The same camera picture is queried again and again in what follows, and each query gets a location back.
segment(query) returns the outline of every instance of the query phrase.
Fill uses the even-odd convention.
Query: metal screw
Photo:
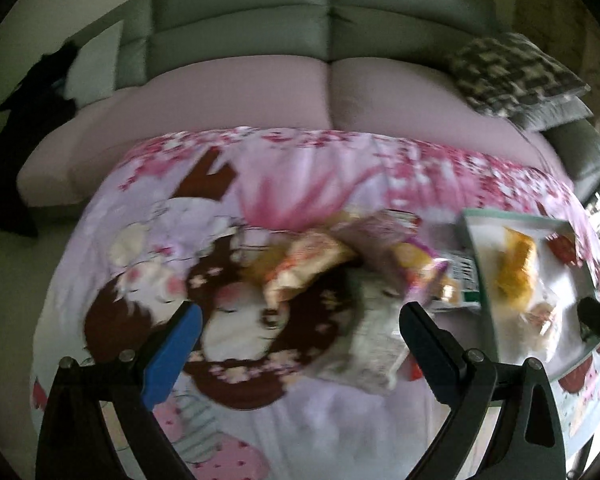
[[[120,355],[118,356],[118,359],[120,359],[123,363],[130,363],[135,358],[136,358],[136,353],[129,348],[120,352]]]
[[[529,366],[531,366],[534,370],[542,370],[542,363],[535,357],[529,358]]]
[[[466,356],[472,363],[481,363],[484,361],[484,354],[476,348],[471,348],[471,350],[466,353]]]
[[[60,359],[60,367],[64,368],[65,370],[67,370],[68,368],[71,368],[71,366],[74,364],[74,358],[69,357],[69,356],[64,356],[62,359]]]

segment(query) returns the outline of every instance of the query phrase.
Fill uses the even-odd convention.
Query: patterned pillow
[[[546,102],[563,102],[589,86],[522,34],[476,38],[452,57],[450,70],[480,114],[510,117]]]

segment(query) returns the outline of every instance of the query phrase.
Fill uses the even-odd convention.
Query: tray
[[[490,209],[465,209],[459,222],[459,235],[474,252],[480,279],[482,310],[482,350],[492,360],[521,364],[529,355],[520,346],[520,314],[507,306],[495,284],[500,268],[500,252],[505,249],[505,227],[529,235],[538,245],[539,277],[558,295],[563,310],[562,332],[555,356],[543,363],[553,381],[583,362],[600,343],[596,337],[583,342],[576,304],[581,298],[595,297],[595,287],[586,265],[568,267],[556,259],[542,240],[553,232],[572,234],[562,220]]]

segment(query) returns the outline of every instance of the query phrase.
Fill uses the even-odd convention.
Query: sofa seat cushion
[[[215,59],[159,75],[94,124],[68,161],[72,182],[91,196],[141,140],[183,130],[235,126],[332,127],[329,66],[299,56]]]
[[[359,57],[331,68],[337,130],[428,140],[538,168],[572,186],[560,158],[537,132],[472,110],[445,73],[391,59]]]
[[[71,181],[69,170],[74,151],[98,120],[136,90],[133,87],[116,90],[111,97],[86,105],[36,146],[17,178],[18,191],[27,205],[69,205],[87,198]]]

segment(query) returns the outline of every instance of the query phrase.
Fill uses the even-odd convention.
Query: cartoon face
[[[118,294],[151,313],[154,325],[165,323],[187,299],[184,282],[157,260],[141,262],[120,275]]]
[[[262,292],[244,282],[220,288],[214,306],[202,334],[202,350],[210,362],[262,359],[289,318],[288,306],[269,310]]]

